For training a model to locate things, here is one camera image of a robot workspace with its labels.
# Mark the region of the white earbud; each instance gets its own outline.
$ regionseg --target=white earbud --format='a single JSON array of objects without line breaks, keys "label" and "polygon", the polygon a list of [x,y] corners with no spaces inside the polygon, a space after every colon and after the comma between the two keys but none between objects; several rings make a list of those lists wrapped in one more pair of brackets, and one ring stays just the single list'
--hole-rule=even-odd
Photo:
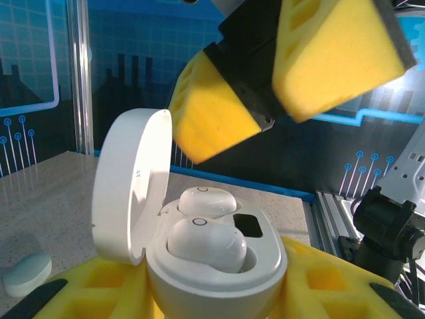
[{"label": "white earbud", "polygon": [[237,273],[244,264],[246,241],[236,227],[204,217],[178,221],[168,237],[168,251],[177,258]]},{"label": "white earbud", "polygon": [[181,194],[179,211],[186,216],[218,218],[236,211],[236,200],[223,189],[192,187]]}]

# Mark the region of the yellow foam block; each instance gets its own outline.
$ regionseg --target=yellow foam block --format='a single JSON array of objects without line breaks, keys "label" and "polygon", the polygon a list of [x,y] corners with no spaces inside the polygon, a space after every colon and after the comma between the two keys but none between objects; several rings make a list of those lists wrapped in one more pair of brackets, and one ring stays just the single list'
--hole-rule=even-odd
[{"label": "yellow foam block", "polygon": [[373,0],[282,1],[278,28],[272,86],[298,122],[406,72]]},{"label": "yellow foam block", "polygon": [[400,319],[369,286],[384,278],[293,239],[282,237],[288,270],[268,319]]},{"label": "yellow foam block", "polygon": [[[288,269],[268,319],[400,318],[369,286],[394,288],[389,281],[293,239],[282,240]],[[164,318],[151,295],[145,259],[131,266],[96,257],[50,281],[59,278],[68,284],[35,319]]]},{"label": "yellow foam block", "polygon": [[180,74],[169,110],[174,140],[194,163],[261,132],[203,51]]}]

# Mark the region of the earbud charging case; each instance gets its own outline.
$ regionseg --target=earbud charging case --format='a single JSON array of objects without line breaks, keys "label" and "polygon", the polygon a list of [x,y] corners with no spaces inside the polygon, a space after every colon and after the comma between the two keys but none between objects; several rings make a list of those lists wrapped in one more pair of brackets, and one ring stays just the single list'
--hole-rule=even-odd
[{"label": "earbud charging case", "polygon": [[261,236],[246,236],[242,270],[229,274],[184,261],[167,250],[167,236],[185,218],[178,200],[163,207],[172,148],[168,110],[135,109],[120,115],[106,136],[92,200],[98,254],[138,265],[146,256],[150,288],[169,319],[265,318],[273,309],[288,265],[277,230],[261,209],[236,199],[235,215],[256,219]]}]

